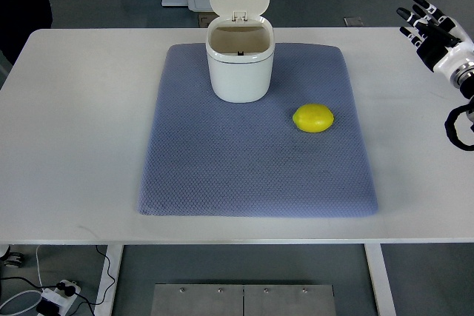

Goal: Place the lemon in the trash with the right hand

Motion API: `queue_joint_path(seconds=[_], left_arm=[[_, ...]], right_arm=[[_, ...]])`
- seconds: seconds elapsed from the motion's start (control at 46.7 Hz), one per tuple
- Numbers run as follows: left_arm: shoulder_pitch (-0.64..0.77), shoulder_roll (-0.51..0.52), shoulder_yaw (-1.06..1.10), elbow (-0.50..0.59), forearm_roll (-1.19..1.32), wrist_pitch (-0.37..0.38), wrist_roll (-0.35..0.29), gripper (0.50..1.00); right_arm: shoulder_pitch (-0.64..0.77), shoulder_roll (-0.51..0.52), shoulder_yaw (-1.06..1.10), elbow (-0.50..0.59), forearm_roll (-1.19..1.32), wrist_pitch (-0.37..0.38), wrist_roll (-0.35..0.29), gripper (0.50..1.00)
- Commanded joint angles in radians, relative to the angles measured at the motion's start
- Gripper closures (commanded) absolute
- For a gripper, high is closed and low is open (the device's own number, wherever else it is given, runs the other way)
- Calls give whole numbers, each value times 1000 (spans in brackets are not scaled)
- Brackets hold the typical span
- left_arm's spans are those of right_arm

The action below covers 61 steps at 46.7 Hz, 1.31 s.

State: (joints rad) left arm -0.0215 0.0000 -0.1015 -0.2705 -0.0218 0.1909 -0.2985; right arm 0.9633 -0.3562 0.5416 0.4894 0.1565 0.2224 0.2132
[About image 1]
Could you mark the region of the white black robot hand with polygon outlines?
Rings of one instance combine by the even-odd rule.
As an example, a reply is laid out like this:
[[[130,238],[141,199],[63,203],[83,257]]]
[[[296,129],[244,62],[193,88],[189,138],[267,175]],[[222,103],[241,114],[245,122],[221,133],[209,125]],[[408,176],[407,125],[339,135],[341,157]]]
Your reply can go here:
[[[451,16],[427,0],[413,0],[411,10],[400,7],[397,14],[409,26],[400,32],[415,47],[416,54],[434,73],[450,78],[473,67],[473,40]]]

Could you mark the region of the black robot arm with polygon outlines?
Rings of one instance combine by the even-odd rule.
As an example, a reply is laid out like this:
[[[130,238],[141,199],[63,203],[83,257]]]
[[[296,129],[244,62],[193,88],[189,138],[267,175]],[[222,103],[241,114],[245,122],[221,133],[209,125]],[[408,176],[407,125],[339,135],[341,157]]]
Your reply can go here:
[[[473,97],[473,63],[462,64],[450,76],[450,83],[460,90],[466,99]]]

